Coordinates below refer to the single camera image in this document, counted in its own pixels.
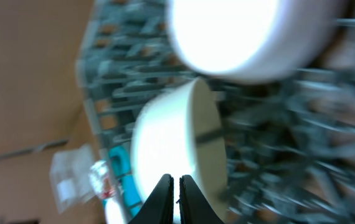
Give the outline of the large white plate with rice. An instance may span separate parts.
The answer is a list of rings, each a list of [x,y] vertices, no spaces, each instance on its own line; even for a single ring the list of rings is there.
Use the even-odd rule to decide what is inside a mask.
[[[127,224],[123,208],[115,197],[106,200],[105,218],[107,224]]]

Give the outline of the pale green bowl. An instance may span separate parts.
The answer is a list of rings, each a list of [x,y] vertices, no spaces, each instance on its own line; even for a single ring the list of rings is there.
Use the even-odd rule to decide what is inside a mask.
[[[190,175],[216,215],[224,220],[227,203],[218,194],[227,188],[227,156],[221,136],[199,138],[221,129],[213,94],[200,78],[150,100],[140,111],[131,141],[131,168],[139,196],[146,200],[160,178]]]

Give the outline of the pink plastic bowl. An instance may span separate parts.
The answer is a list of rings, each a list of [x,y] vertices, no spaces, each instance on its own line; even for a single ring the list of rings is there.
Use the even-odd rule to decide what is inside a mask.
[[[286,78],[334,35],[342,0],[169,0],[166,28],[191,70],[237,83]]]

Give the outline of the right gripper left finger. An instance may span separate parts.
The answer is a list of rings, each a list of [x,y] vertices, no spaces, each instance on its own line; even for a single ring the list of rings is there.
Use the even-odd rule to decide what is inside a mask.
[[[164,174],[138,214],[128,224],[173,224],[174,179]]]

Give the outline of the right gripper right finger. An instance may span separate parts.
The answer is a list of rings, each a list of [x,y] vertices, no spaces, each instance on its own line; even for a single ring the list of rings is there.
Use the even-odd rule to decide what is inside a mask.
[[[179,209],[182,224],[224,224],[190,175],[179,179]]]

